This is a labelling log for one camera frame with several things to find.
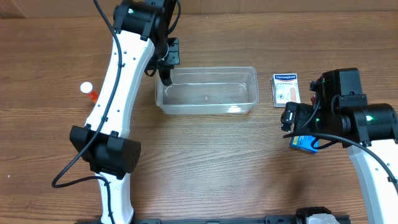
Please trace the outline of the blue VapoDrops lozenge box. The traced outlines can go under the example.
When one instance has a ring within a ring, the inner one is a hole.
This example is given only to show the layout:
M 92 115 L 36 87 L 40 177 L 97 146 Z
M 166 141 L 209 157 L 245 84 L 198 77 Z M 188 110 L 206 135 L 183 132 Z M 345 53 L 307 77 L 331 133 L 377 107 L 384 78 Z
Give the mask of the blue VapoDrops lozenge box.
M 294 136 L 291 137 L 289 146 L 294 149 L 300 149 L 302 151 L 307 151 L 312 154 L 318 152 L 317 149 L 314 149 L 311 146 L 311 143 L 315 140 L 313 136 Z

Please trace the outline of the white Hansaplast plaster box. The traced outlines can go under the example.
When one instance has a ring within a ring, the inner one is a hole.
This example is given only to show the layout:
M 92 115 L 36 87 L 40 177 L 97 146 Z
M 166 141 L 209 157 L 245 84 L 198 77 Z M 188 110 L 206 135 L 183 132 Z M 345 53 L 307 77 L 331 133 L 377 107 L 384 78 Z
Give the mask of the white Hansaplast plaster box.
M 273 74 L 271 78 L 273 106 L 285 107 L 286 103 L 301 103 L 296 73 Z

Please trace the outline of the orange tube white cap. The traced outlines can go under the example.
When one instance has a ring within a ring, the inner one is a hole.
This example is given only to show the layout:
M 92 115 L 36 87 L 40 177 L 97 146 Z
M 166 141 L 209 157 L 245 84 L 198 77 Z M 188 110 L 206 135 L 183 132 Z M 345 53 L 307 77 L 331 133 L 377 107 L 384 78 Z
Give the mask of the orange tube white cap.
M 97 103 L 99 94 L 95 91 L 91 82 L 83 82 L 80 85 L 80 91 L 84 93 L 93 103 Z

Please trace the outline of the black tube white cap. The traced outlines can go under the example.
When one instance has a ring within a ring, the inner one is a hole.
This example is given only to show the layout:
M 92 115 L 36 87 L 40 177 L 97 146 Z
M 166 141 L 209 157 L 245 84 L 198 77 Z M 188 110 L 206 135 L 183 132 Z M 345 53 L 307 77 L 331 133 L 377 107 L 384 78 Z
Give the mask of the black tube white cap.
M 168 73 L 168 72 L 167 73 L 162 73 L 160 75 L 160 78 L 161 78 L 162 84 L 164 86 L 170 86 L 172 84 L 172 78 L 171 78 L 170 73 Z

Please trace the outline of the red Panadol box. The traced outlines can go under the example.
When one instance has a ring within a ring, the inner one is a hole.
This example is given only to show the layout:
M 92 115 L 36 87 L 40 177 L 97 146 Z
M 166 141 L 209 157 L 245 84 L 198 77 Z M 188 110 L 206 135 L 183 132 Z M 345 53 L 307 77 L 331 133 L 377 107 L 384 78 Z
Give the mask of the red Panadol box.
M 312 96 L 310 100 L 311 100 L 311 102 L 312 102 L 312 105 L 314 105 L 314 104 L 315 104 L 315 95 Z

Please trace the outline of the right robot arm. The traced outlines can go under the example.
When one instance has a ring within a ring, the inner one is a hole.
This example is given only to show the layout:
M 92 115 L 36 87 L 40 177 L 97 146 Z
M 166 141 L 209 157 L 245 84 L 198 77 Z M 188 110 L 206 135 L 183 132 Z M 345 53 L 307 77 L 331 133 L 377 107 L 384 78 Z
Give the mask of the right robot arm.
M 370 104 L 359 70 L 325 72 L 311 82 L 315 104 L 288 102 L 281 115 L 286 136 L 311 136 L 320 148 L 340 143 L 348 150 L 361 186 L 369 223 L 397 223 L 397 113 L 387 103 Z

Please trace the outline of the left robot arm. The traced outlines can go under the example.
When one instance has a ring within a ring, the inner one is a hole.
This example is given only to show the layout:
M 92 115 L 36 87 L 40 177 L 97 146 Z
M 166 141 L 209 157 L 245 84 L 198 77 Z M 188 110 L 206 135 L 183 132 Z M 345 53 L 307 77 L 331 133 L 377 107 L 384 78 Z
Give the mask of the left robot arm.
M 112 55 L 95 107 L 84 126 L 73 126 L 70 141 L 99 182 L 99 223 L 134 223 L 130 199 L 131 173 L 141 144 L 129 138 L 131 114 L 142 77 L 160 76 L 172 84 L 171 70 L 180 63 L 178 39 L 171 37 L 180 1 L 122 1 L 107 25 L 113 36 Z

